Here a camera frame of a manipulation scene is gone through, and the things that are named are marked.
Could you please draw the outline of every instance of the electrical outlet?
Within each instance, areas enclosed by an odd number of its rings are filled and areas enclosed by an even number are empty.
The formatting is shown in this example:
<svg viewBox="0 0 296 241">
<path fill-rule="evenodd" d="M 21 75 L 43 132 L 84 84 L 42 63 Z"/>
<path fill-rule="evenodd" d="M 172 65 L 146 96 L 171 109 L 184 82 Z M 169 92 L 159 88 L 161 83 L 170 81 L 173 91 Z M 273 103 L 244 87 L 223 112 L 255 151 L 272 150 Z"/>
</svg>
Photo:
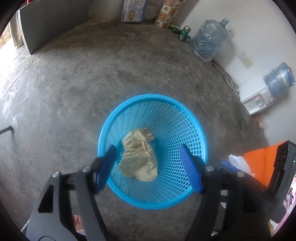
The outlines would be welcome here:
<svg viewBox="0 0 296 241">
<path fill-rule="evenodd" d="M 247 58 L 247 55 L 245 54 L 245 52 L 241 52 L 241 53 L 239 54 L 239 58 L 240 58 L 240 60 L 241 60 L 242 62 L 244 62 L 244 61 L 246 60 L 246 58 Z"/>
</svg>

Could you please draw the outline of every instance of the power cord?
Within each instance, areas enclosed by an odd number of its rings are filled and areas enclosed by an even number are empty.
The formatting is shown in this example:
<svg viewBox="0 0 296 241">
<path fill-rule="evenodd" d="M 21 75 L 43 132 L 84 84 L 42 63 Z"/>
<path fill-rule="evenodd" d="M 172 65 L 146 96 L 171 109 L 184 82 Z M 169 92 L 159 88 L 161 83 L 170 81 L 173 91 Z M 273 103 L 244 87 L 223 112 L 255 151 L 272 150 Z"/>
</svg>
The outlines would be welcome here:
<svg viewBox="0 0 296 241">
<path fill-rule="evenodd" d="M 239 88 L 238 88 L 237 84 L 231 79 L 230 75 L 225 71 L 225 69 L 223 69 L 215 60 L 212 60 L 212 66 L 219 72 L 219 74 L 227 82 L 227 84 L 230 86 L 230 88 L 234 90 L 234 93 L 237 95 L 237 97 L 239 97 Z M 221 74 L 221 72 L 217 69 L 216 66 L 218 66 L 220 69 L 222 69 L 229 77 L 225 78 Z"/>
</svg>

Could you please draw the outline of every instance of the tissue package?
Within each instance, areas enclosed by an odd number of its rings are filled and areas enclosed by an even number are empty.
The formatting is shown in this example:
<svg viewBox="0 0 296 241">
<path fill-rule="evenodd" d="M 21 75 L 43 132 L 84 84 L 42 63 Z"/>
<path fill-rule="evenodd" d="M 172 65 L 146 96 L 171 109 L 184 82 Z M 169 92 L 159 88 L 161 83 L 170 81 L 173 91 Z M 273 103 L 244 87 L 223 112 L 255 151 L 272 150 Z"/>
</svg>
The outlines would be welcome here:
<svg viewBox="0 0 296 241">
<path fill-rule="evenodd" d="M 125 0 L 121 21 L 125 23 L 138 23 L 144 19 L 148 0 Z"/>
</svg>

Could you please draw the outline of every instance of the blue plastic basket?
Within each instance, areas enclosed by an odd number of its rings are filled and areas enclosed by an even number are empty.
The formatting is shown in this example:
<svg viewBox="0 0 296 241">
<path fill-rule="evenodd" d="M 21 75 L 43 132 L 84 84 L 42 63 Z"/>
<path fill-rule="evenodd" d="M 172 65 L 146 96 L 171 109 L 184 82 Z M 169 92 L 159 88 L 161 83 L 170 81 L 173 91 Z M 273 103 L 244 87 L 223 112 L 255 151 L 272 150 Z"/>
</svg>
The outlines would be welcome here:
<svg viewBox="0 0 296 241">
<path fill-rule="evenodd" d="M 124 152 L 121 139 L 137 128 L 147 128 L 155 136 L 151 146 L 158 161 L 158 176 L 151 182 L 125 177 L 118 168 Z M 193 192 L 179 158 L 179 148 L 184 143 L 194 155 L 207 162 L 204 131 L 192 112 L 180 102 L 154 94 L 125 101 L 110 114 L 99 139 L 99 156 L 103 156 L 110 145 L 117 147 L 118 159 L 108 185 L 136 207 L 162 209 L 180 203 Z"/>
</svg>

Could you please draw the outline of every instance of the orange box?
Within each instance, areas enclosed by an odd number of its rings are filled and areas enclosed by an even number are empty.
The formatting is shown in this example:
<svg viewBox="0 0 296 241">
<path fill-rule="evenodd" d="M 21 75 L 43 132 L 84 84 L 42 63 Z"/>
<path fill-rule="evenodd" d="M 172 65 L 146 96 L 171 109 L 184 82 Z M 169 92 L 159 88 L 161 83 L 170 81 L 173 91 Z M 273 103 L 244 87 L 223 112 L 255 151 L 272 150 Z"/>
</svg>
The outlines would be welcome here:
<svg viewBox="0 0 296 241">
<path fill-rule="evenodd" d="M 251 173 L 254 173 L 254 178 L 268 186 L 272 173 L 274 171 L 274 160 L 276 151 L 281 142 L 274 146 L 250 151 L 244 154 L 244 159 L 248 163 Z"/>
</svg>

